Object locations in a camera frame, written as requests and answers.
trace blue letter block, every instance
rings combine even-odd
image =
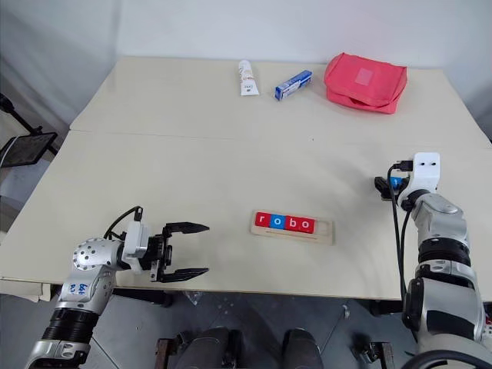
[[[285,215],[272,214],[270,218],[270,228],[284,229]]]

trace white tube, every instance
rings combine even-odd
[[[241,77],[241,96],[259,95],[249,61],[239,62],[239,76]]]

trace blue box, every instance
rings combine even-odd
[[[275,88],[275,98],[280,101],[311,81],[312,71],[302,71]]]
[[[284,229],[285,215],[272,214],[270,218],[270,228]]]

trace white wall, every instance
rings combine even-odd
[[[345,51],[443,68],[476,118],[492,109],[490,0],[0,0],[0,11],[2,78],[57,126],[117,55],[326,62]]]

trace floor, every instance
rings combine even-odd
[[[241,367],[276,368],[284,332],[293,327],[310,331],[328,368],[380,368],[364,364],[351,352],[354,336],[393,344],[395,367],[415,349],[399,314],[373,317],[364,301],[268,294],[204,293],[197,305],[181,293],[171,307],[113,296],[95,328],[91,352],[81,369],[152,369],[155,343],[180,331],[209,327],[240,329],[244,335]],[[22,368],[33,344],[49,322],[56,298],[34,304],[0,297],[0,367]],[[174,367],[173,357],[169,367]]]

